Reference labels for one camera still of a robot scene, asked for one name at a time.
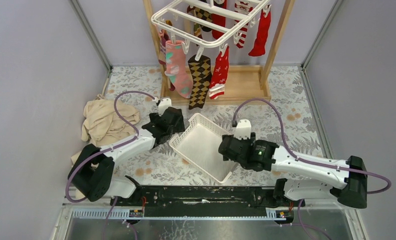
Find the white plastic basket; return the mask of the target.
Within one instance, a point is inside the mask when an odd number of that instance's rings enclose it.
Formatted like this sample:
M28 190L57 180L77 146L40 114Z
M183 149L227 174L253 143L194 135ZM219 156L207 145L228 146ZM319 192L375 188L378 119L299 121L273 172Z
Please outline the white plastic basket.
M230 135L224 128L200 113L189 120L182 134L174 134L169 146L176 154L207 174L215 182L224 184L237 167L233 161L224 161L218 152L223 135Z

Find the brown yellow argyle sock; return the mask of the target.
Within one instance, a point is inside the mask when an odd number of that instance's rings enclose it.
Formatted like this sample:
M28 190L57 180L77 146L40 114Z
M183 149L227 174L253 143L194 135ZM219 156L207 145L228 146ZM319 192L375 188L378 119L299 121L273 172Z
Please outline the brown yellow argyle sock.
M188 60L193 86L189 98L188 109L203 108L209 91L212 78L211 59L207 56L200 56L198 60L196 55Z

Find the wooden hanger stand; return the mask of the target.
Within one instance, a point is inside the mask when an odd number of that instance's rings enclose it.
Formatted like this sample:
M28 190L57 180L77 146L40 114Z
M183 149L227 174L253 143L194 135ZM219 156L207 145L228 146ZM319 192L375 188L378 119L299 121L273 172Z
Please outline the wooden hanger stand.
M266 59L265 65L233 65L229 68L226 93L223 96L218 97L215 100L208 100L209 105L233 105L238 104L241 101L247 100L252 97L263 98L266 100L271 100L271 93L268 84L268 77L270 70L272 68L275 56L277 54L278 48L280 46L283 34L285 32L290 14L294 6L293 0L287 0L284 3L282 13L280 15L279 22L277 24L277 29L274 34L274 38L269 50L268 57ZM151 21L150 17L155 13L152 7L152 2L145 0L143 2L145 7L145 12L147 15L152 40L154 43L156 54L160 53L159 36L157 31L159 30L155 27ZM177 38L170 35L171 40L175 41ZM223 52L228 40L223 46L217 47L219 52ZM190 46L196 45L194 43L183 44L184 53L188 53ZM198 46L197 57L199 58L205 49Z

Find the red snowflake santa sock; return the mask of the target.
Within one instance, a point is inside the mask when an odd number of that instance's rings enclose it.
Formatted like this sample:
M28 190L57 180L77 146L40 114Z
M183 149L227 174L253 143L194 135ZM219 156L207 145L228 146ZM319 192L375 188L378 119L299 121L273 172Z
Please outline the red snowflake santa sock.
M224 51L219 52L215 59L215 66L209 86L210 99L213 100L224 95L229 67L229 46L226 45Z

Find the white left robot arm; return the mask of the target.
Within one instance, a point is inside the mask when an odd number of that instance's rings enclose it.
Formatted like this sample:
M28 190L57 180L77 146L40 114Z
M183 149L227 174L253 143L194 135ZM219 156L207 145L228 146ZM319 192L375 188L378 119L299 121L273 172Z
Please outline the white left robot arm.
M183 112L168 107L162 114L149 115L150 122L135 135L106 146L90 143L80 152L67 180L83 194L83 199L95 202L102 197L121 197L128 205L141 199L139 185L131 177L116 176L115 170L124 161L150 151L169 141L176 133L185 131Z

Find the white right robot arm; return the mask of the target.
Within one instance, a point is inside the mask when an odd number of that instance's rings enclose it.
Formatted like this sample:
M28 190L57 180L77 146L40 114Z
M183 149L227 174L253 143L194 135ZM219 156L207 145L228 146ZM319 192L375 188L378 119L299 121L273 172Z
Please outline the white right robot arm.
M288 152L284 146L266 140L237 139L233 135L223 135L218 152L224 161L238 163L246 170L256 172L288 172L305 177L305 180L280 178L272 193L267 197L270 207L297 205L306 199L337 199L350 208L367 207L368 177L360 157L351 156L347 160L332 160L311 157L303 162L303 154Z

